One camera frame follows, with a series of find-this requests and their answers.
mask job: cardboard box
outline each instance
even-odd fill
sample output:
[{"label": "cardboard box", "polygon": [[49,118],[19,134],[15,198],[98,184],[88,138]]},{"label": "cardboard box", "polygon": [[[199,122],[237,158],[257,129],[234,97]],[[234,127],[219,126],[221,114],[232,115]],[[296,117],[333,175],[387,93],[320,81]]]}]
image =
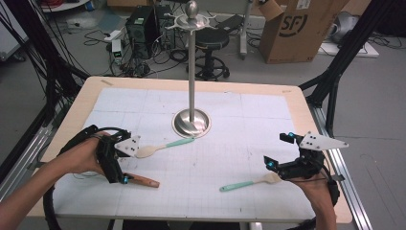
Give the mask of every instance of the cardboard box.
[{"label": "cardboard box", "polygon": [[107,0],[109,7],[136,7],[136,6],[152,6],[154,0]]},{"label": "cardboard box", "polygon": [[343,12],[349,12],[352,15],[361,16],[370,2],[371,0],[350,0],[343,8]]},{"label": "cardboard box", "polygon": [[349,0],[268,0],[259,52],[266,63],[312,61]]}]

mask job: round metal base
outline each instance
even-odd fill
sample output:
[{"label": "round metal base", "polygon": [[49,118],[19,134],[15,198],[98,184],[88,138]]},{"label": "round metal base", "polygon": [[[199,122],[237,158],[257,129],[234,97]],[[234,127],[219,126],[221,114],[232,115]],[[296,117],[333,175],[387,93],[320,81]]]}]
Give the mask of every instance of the round metal base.
[{"label": "round metal base", "polygon": [[172,127],[178,135],[186,138],[198,138],[204,136],[212,126],[209,115],[200,109],[194,110],[194,122],[190,122],[190,117],[188,108],[178,112],[173,117]]}]

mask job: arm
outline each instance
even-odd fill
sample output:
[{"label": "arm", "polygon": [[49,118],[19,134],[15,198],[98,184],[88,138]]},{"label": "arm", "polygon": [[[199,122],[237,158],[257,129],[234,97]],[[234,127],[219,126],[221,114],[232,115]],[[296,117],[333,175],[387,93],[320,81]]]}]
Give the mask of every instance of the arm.
[{"label": "arm", "polygon": [[66,173],[93,171],[102,174],[97,162],[99,139],[89,138],[43,165],[30,180],[0,202],[0,229],[16,229],[22,219]]},{"label": "arm", "polygon": [[291,182],[299,186],[310,201],[311,207],[316,214],[316,229],[337,229],[334,206],[324,177],[318,173],[308,181],[296,179],[291,180]]}]

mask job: wooden spoon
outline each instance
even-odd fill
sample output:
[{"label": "wooden spoon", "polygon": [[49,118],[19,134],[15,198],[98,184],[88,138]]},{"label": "wooden spoon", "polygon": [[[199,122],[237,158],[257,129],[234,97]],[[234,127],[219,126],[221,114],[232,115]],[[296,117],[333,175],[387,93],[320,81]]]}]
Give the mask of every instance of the wooden spoon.
[{"label": "wooden spoon", "polygon": [[135,156],[137,158],[149,157],[157,150],[161,150],[161,149],[168,148],[168,147],[184,145],[184,144],[190,143],[192,141],[194,141],[193,137],[171,142],[171,143],[168,143],[168,144],[162,145],[162,146],[145,146],[145,147],[139,148],[137,150],[137,154],[135,154]]},{"label": "wooden spoon", "polygon": [[265,176],[255,179],[255,180],[244,181],[244,182],[240,182],[240,183],[236,183],[236,184],[223,186],[220,188],[220,191],[227,192],[230,190],[242,188],[245,186],[249,186],[249,185],[253,185],[253,184],[257,184],[257,183],[261,183],[261,182],[267,182],[267,183],[272,184],[272,183],[277,183],[280,181],[282,181],[282,180],[276,173],[270,172],[270,173],[266,174]]}]

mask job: power strip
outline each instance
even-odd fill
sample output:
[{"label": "power strip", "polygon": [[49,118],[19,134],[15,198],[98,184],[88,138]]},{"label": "power strip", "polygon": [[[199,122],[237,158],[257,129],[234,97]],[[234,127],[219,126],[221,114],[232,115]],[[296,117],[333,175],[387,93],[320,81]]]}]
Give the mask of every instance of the power strip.
[{"label": "power strip", "polygon": [[121,34],[122,34],[122,31],[114,31],[114,32],[110,33],[110,36],[105,37],[104,40],[111,42],[112,40],[116,39]]}]

